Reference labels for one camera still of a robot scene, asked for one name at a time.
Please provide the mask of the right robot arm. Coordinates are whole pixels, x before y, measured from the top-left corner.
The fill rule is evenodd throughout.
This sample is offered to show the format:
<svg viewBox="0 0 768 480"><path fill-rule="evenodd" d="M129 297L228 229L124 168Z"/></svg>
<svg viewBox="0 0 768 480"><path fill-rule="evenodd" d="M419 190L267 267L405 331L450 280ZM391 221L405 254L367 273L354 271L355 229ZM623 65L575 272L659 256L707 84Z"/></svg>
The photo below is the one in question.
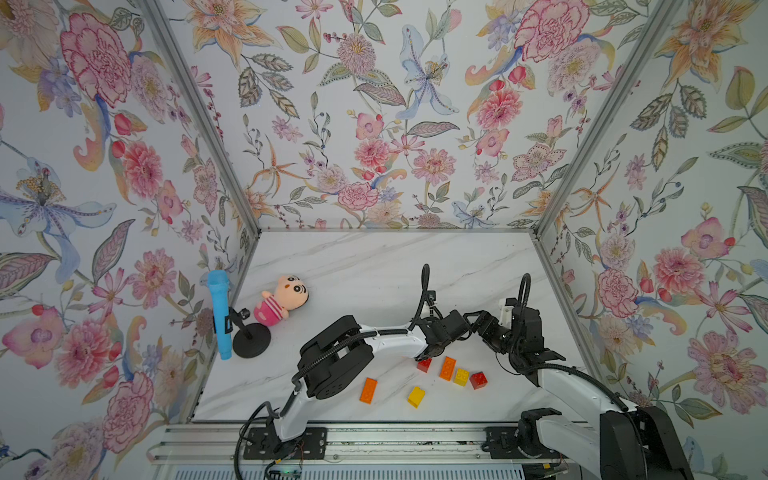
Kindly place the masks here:
<svg viewBox="0 0 768 480"><path fill-rule="evenodd" d="M503 324L487 311L472 330L496 354L507 356L513 371L564 402L582 418L577 424L553 408L521 413L513 436L497 444L528 458L561 454L600 479L690 479L669 416L661 409L622 399L600 381L564 365L547 348L537 310L512 298Z"/></svg>

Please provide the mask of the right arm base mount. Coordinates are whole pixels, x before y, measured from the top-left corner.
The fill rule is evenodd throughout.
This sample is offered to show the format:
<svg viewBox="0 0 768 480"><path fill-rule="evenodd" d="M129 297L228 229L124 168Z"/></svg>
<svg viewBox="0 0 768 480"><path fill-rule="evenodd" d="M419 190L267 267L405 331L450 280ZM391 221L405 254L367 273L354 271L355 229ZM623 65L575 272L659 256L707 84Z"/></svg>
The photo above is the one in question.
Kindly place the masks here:
<svg viewBox="0 0 768 480"><path fill-rule="evenodd" d="M523 411L515 426L486 427L481 450L495 460L559 459L560 453L546 447L540 440L536 422L541 419L562 420L564 416L553 408Z"/></svg>

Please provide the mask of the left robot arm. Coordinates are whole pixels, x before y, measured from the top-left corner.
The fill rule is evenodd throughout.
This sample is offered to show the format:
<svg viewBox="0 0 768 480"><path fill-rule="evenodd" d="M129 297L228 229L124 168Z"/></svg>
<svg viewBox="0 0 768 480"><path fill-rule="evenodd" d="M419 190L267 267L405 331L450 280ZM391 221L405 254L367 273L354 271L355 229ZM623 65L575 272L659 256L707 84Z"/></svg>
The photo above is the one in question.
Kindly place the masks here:
<svg viewBox="0 0 768 480"><path fill-rule="evenodd" d="M470 329L456 310L442 318L417 318L405 326L383 329L361 325L352 315L339 318L300 349L291 395L269 421L270 432L281 443L298 439L312 417L314 403L341 393L373 360L438 357Z"/></svg>

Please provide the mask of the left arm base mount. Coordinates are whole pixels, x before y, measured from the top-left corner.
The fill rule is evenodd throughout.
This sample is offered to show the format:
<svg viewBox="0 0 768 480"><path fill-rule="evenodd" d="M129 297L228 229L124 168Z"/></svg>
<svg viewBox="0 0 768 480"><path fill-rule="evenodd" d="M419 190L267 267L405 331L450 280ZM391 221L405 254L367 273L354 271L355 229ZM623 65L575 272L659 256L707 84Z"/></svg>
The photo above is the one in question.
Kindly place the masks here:
<svg viewBox="0 0 768 480"><path fill-rule="evenodd" d="M281 440L274 427L250 427L245 435L245 460L323 460L328 429L309 427L292 440Z"/></svg>

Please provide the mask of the orange tall long brick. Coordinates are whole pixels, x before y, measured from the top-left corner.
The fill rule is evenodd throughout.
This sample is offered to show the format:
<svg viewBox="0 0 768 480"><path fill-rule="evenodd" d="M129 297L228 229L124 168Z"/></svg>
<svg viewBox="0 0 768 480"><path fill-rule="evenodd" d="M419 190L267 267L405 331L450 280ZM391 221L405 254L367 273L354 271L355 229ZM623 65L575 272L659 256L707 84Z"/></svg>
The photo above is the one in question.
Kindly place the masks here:
<svg viewBox="0 0 768 480"><path fill-rule="evenodd" d="M439 371L439 377L446 381L452 381L456 369L456 360L446 356Z"/></svg>

